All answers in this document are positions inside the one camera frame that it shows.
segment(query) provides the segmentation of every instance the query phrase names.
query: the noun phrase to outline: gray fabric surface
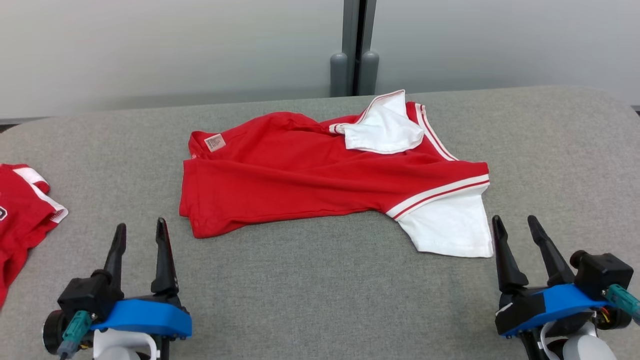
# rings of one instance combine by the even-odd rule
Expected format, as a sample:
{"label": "gray fabric surface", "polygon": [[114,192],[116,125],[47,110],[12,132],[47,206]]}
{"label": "gray fabric surface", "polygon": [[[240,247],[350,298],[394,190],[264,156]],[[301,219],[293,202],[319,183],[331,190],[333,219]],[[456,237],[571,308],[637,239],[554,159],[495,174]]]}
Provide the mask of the gray fabric surface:
{"label": "gray fabric surface", "polygon": [[[578,249],[612,252],[640,268],[640,119],[630,107],[571,87],[408,97],[426,105],[455,156],[489,163],[487,214],[502,215],[532,284],[544,284],[546,273],[529,214],[567,258]],[[370,100],[92,113],[1,134],[0,163],[37,169],[70,211],[9,290],[1,357],[52,358],[42,323],[72,277],[103,264],[119,222],[129,240],[122,288],[127,296],[149,293],[162,216],[193,315],[193,338],[175,342],[172,359],[526,359],[518,340],[495,332],[493,259],[417,253],[393,220],[373,212],[253,225],[208,240],[194,239],[178,216],[191,131],[222,131],[280,110],[325,120],[358,113]],[[637,358],[639,336],[637,326],[602,333],[620,360]]]}

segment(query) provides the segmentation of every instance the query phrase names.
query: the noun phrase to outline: teal cable connector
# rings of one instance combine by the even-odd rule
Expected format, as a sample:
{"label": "teal cable connector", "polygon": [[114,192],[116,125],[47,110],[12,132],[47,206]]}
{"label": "teal cable connector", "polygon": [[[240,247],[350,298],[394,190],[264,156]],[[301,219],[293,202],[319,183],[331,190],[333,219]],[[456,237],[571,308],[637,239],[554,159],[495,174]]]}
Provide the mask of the teal cable connector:
{"label": "teal cable connector", "polygon": [[76,312],[69,322],[67,330],[62,334],[62,343],[58,347],[60,359],[71,359],[78,351],[80,341],[91,327],[91,315],[89,312],[80,310]]}
{"label": "teal cable connector", "polygon": [[613,284],[604,292],[607,300],[616,304],[622,311],[630,314],[636,324],[640,325],[640,301],[618,284]]}

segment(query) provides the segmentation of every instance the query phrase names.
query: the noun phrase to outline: red and white stripe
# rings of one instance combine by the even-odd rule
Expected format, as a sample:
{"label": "red and white stripe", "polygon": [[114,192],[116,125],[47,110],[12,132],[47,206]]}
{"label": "red and white stripe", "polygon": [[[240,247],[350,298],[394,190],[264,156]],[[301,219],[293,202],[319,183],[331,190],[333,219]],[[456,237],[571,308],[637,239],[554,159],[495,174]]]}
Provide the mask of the red and white stripe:
{"label": "red and white stripe", "polygon": [[432,201],[442,199],[461,192],[473,189],[486,188],[489,186],[489,175],[470,177],[468,179],[456,181],[455,183],[440,186],[439,188],[427,190],[402,201],[398,205],[387,211],[387,216],[395,221],[400,220],[411,211],[428,204]]}
{"label": "red and white stripe", "polygon": [[438,153],[448,161],[457,161],[458,159],[451,155],[449,151],[442,145],[440,139],[436,135],[436,132],[433,131],[433,128],[429,124],[427,120],[427,114],[424,110],[424,105],[416,104],[415,105],[415,114],[418,118],[418,125],[424,130],[424,136],[431,142],[433,147],[438,151]]}
{"label": "red and white stripe", "polygon": [[[392,93],[389,94],[384,94],[384,95],[379,95],[377,96],[375,99],[373,99],[371,101],[371,103],[369,104],[369,106],[367,106],[367,108],[364,110],[364,112],[362,113],[362,115],[360,116],[360,118],[358,118],[358,121],[354,122],[354,124],[359,124],[361,123],[362,119],[364,119],[365,116],[367,116],[369,109],[371,109],[371,106],[373,106],[373,104],[375,104],[376,102],[382,100],[382,99],[386,99],[387,97],[392,97],[395,96],[397,94],[403,94],[404,96],[404,90],[398,90],[398,91],[394,91]],[[329,125],[329,132],[331,134],[344,134],[344,132],[340,132],[338,131],[337,127],[338,125],[343,125],[343,124],[331,124]]]}
{"label": "red and white stripe", "polygon": [[59,224],[62,219],[69,214],[69,211],[62,205],[58,204],[55,200],[48,197],[45,193],[49,192],[49,183],[38,174],[36,170],[33,170],[26,165],[12,165],[12,170],[21,176],[29,185],[33,192],[41,199],[49,203],[55,210],[51,215],[51,221]]}

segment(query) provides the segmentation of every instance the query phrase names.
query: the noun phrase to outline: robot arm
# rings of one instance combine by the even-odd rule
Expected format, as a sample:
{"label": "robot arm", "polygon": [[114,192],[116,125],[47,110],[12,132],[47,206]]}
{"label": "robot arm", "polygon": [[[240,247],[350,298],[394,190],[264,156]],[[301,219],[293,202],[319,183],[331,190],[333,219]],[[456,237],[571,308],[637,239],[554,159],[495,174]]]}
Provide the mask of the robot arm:
{"label": "robot arm", "polygon": [[500,296],[495,314],[498,333],[519,338],[530,360],[615,360],[597,329],[626,327],[637,300],[627,291],[633,268],[612,254],[576,252],[574,275],[538,219],[529,229],[547,269],[547,286],[528,288],[507,243],[500,217],[492,220]]}
{"label": "robot arm", "polygon": [[[103,269],[72,279],[58,298],[60,310],[45,321],[43,340],[49,353],[70,359],[93,347],[96,360],[169,359],[170,342],[191,337],[191,315],[178,298],[178,279],[166,222],[159,218],[156,278],[151,295],[124,298],[120,289],[126,226],[118,225]],[[149,355],[132,350],[148,347]]]}

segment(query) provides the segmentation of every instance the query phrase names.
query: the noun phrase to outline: shirt tag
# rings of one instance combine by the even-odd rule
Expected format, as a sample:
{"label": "shirt tag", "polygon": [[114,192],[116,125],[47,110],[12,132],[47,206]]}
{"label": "shirt tag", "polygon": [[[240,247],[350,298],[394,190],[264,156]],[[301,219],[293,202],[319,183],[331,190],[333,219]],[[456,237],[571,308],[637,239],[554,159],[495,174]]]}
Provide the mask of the shirt tag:
{"label": "shirt tag", "polygon": [[227,144],[225,143],[225,139],[222,138],[222,134],[217,134],[210,138],[206,138],[204,142],[207,144],[207,147],[211,152],[214,152]]}

